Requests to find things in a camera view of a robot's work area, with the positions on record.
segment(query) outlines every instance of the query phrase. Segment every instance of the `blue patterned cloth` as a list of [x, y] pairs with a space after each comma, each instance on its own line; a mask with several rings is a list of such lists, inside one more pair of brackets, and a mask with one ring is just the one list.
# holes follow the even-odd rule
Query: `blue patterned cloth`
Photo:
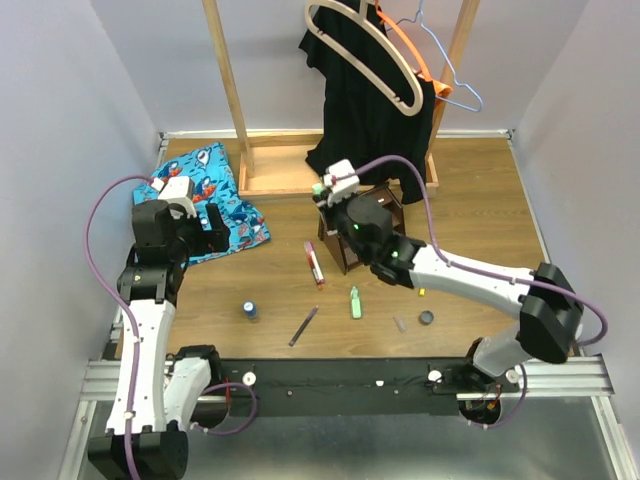
[[[169, 160], [153, 172], [165, 183], [169, 178], [188, 175], [195, 185], [193, 204], [205, 230], [211, 230], [205, 206], [215, 203], [224, 223], [229, 227], [229, 250], [211, 253], [201, 257], [191, 257], [189, 265], [202, 263], [213, 258], [255, 247], [271, 239], [264, 217], [249, 202], [240, 200], [238, 189], [229, 167], [227, 151], [219, 142], [194, 150]], [[133, 202], [137, 205], [158, 197], [158, 192], [148, 185], [141, 185], [133, 191]]]

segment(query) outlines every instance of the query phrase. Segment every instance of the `red marker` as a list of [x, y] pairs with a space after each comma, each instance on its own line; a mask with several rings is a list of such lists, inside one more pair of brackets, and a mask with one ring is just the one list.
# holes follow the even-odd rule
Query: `red marker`
[[320, 264], [318, 263], [318, 257], [316, 256], [316, 251], [313, 248], [313, 243], [304, 242], [304, 251], [307, 253], [307, 260], [309, 261], [309, 266], [311, 267], [313, 279], [316, 281], [318, 289], [322, 290], [324, 275], [322, 275], [322, 270], [320, 270]]

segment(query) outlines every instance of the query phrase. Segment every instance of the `pen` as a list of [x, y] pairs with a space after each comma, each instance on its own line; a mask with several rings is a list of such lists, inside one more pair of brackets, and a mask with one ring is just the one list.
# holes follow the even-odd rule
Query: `pen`
[[313, 279], [315, 280], [318, 288], [322, 290], [324, 275], [322, 275], [322, 270], [320, 270], [320, 263], [318, 263], [318, 257], [316, 256], [316, 251], [313, 248], [313, 243], [304, 242], [304, 251], [307, 253], [307, 260], [309, 261], [309, 266], [311, 267]]
[[309, 325], [309, 322], [311, 321], [311, 319], [316, 314], [319, 308], [320, 308], [320, 305], [316, 305], [315, 307], [313, 307], [313, 310], [311, 310], [311, 313], [307, 316], [307, 318], [305, 318], [304, 322], [302, 322], [302, 325], [300, 325], [300, 328], [298, 329], [296, 334], [293, 336], [293, 338], [289, 342], [290, 347], [293, 347], [296, 344], [296, 342], [300, 338], [300, 335], [302, 335], [302, 332], [304, 332], [304, 329], [307, 328], [307, 325]]

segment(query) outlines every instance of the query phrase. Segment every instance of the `white wall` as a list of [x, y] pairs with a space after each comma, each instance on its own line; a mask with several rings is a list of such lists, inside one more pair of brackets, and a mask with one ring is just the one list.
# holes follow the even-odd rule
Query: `white wall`
[[[518, 159], [554, 262], [609, 315], [602, 351], [640, 460], [640, 4], [591, 0], [527, 108]], [[596, 320], [588, 318], [589, 331]]]
[[[82, 253], [103, 186], [150, 173], [157, 134], [88, 0], [0, 2], [0, 478], [54, 479], [84, 367], [113, 301]], [[130, 189], [96, 218], [115, 281], [130, 245]]]
[[[200, 0], [91, 1], [160, 130], [233, 127]], [[322, 127], [324, 79], [306, 67], [297, 48], [306, 30], [304, 3], [218, 0], [248, 128]], [[447, 45], [460, 1], [425, 3], [428, 25]], [[400, 19], [413, 17], [418, 0], [381, 4]], [[449, 109], [443, 128], [517, 125], [585, 4], [481, 2], [460, 76], [482, 94], [486, 108], [481, 114]], [[439, 76], [443, 62], [431, 37], [419, 27], [404, 25]], [[467, 95], [458, 98], [470, 100]]]

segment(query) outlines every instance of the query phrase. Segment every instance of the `black shirt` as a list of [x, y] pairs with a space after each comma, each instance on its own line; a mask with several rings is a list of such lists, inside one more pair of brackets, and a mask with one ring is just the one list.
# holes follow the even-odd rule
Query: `black shirt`
[[[358, 11], [359, 0], [340, 0]], [[368, 20], [380, 24], [375, 7], [369, 6]], [[314, 23], [367, 65], [408, 105], [413, 103], [411, 87], [389, 54], [360, 26], [340, 13], [319, 7]], [[422, 88], [422, 109], [411, 117], [404, 115], [353, 65], [315, 35], [306, 32], [299, 48], [307, 53], [307, 65], [326, 78], [324, 136], [307, 153], [307, 163], [318, 174], [342, 159], [358, 168], [382, 155], [396, 154], [413, 163], [426, 182], [425, 155], [431, 135], [435, 90], [432, 82], [418, 78]], [[360, 176], [363, 185], [376, 185], [390, 178], [400, 180], [402, 203], [422, 198], [411, 171], [398, 162], [386, 163]]]

